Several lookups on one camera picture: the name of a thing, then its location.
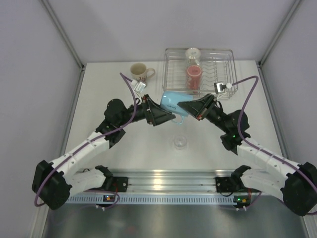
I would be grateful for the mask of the light blue mug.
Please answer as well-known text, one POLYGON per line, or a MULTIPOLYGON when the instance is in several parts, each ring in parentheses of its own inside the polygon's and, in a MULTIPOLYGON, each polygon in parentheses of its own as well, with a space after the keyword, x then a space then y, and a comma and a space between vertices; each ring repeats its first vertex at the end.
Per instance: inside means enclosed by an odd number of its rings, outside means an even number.
POLYGON ((180 106, 178 106, 178 103, 192 101, 192 100, 194 100, 194 97, 192 95, 179 93, 179 92, 166 91, 162 95, 160 106, 166 111, 169 111, 173 114, 180 115, 181 122, 176 122, 175 120, 172 120, 172 122, 178 125, 181 125, 184 122, 185 117, 187 117, 189 114, 180 106))

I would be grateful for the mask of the pink ghost pattern mug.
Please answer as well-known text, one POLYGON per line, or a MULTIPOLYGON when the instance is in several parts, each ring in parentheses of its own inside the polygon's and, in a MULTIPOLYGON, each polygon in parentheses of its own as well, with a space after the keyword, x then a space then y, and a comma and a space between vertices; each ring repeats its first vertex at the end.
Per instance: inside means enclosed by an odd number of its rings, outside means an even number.
POLYGON ((198 65, 192 65, 187 68, 187 88, 191 90, 198 90, 201 84, 202 68, 198 65))

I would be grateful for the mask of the white floral mug orange inside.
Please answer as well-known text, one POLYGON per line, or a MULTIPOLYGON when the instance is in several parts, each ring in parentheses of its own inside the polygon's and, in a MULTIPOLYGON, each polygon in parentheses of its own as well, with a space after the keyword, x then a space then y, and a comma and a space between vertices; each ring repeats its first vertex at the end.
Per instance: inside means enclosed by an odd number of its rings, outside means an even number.
POLYGON ((198 48, 188 48, 185 52, 186 65, 200 65, 201 51, 198 48))

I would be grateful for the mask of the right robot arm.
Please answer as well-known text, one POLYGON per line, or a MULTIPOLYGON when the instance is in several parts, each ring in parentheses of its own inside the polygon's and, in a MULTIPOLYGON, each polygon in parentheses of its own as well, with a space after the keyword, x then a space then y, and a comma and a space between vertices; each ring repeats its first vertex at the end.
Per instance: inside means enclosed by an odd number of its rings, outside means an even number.
POLYGON ((281 200, 299 216, 309 215, 317 204, 317 169, 309 162, 299 164, 279 157, 262 147, 246 133, 248 117, 242 110, 226 114, 212 94, 200 99, 177 92, 164 92, 160 107, 173 116, 207 119, 224 132, 221 141, 226 150, 244 158, 265 173, 254 175, 251 167, 242 165, 231 174, 232 187, 237 191, 253 188, 281 200))

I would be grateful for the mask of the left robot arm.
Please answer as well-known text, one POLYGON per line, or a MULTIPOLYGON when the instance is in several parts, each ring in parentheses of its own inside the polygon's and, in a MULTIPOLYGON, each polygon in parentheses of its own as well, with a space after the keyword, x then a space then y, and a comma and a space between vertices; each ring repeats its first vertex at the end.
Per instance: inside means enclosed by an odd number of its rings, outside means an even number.
POLYGON ((104 116, 101 124, 78 146, 57 159, 37 164, 32 183, 35 206, 47 205, 56 210, 83 191, 110 190, 113 175, 107 167, 96 166, 85 173, 79 173, 79 169, 119 143, 129 124, 145 120, 149 125, 158 126, 175 118, 148 94, 141 100, 134 99, 130 107, 120 99, 113 99, 108 102, 104 116))

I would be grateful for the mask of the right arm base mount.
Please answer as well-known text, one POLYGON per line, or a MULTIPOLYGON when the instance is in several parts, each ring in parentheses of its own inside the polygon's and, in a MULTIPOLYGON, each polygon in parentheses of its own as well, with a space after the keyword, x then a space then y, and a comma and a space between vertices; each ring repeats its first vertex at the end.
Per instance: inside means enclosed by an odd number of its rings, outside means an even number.
POLYGON ((226 196, 230 196, 242 189, 240 181, 232 177, 216 177, 215 185, 218 193, 229 193, 229 195, 226 196))

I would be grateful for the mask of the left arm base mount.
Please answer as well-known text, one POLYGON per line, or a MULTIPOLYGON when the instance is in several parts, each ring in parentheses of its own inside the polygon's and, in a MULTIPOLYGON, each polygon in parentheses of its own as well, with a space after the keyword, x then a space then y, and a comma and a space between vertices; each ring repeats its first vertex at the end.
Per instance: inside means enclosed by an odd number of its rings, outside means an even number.
POLYGON ((103 189, 112 192, 126 192, 128 188, 128 177, 108 177, 105 179, 103 189))

